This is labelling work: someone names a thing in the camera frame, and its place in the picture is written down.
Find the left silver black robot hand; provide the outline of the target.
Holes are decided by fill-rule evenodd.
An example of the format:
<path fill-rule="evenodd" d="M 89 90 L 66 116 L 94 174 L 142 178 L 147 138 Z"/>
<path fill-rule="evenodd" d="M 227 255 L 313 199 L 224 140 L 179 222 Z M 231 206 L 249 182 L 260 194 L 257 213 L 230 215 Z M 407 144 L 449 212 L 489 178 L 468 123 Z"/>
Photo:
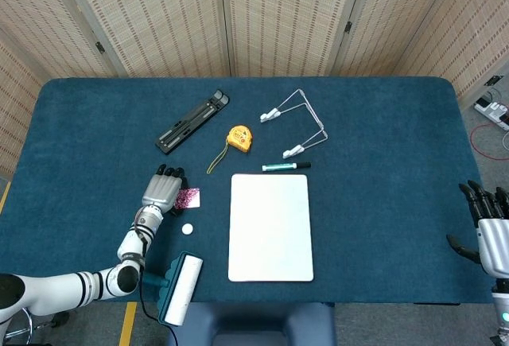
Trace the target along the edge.
<path fill-rule="evenodd" d="M 183 208 L 177 208 L 176 201 L 179 192 L 187 187 L 188 181 L 183 168 L 174 169 L 161 164 L 146 187 L 142 205 L 155 205 L 162 214 L 169 212 L 173 216 L 179 216 Z"/>

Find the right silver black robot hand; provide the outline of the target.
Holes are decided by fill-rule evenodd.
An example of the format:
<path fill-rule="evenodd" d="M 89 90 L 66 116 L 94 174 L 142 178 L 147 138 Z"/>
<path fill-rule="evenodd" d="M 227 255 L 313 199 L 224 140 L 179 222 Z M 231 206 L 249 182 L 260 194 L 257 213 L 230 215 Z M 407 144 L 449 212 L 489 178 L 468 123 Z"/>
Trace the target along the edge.
<path fill-rule="evenodd" d="M 478 250 L 468 249 L 447 234 L 449 246 L 459 256 L 481 265 L 491 277 L 508 279 L 508 192 L 497 187 L 491 193 L 472 180 L 458 187 L 468 202 Z"/>

